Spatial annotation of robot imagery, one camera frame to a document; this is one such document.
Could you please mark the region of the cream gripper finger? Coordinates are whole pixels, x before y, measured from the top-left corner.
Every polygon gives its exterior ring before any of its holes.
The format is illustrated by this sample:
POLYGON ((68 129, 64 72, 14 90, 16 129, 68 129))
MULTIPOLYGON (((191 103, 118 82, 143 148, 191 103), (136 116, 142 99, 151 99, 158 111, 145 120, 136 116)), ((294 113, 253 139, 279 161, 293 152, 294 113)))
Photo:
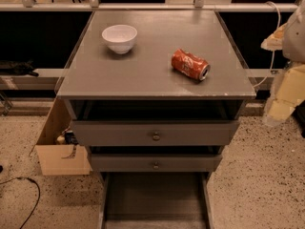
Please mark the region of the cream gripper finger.
POLYGON ((272 34, 263 40, 261 48, 266 51, 281 51, 283 48, 284 32, 287 24, 278 27, 272 34))
POLYGON ((293 64, 274 79, 271 96, 264 108, 263 123, 269 127, 284 123, 304 101, 305 65, 293 64))

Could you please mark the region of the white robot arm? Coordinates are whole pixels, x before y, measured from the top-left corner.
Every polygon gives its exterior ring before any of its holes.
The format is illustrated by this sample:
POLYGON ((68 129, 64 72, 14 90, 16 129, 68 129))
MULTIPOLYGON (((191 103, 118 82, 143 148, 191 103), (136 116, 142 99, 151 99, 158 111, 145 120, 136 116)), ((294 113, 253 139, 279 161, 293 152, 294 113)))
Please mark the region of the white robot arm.
POLYGON ((288 21, 270 34, 261 48, 282 51, 291 65, 276 76, 263 115, 270 127, 285 122, 295 108, 305 101, 305 0, 302 0, 288 21))

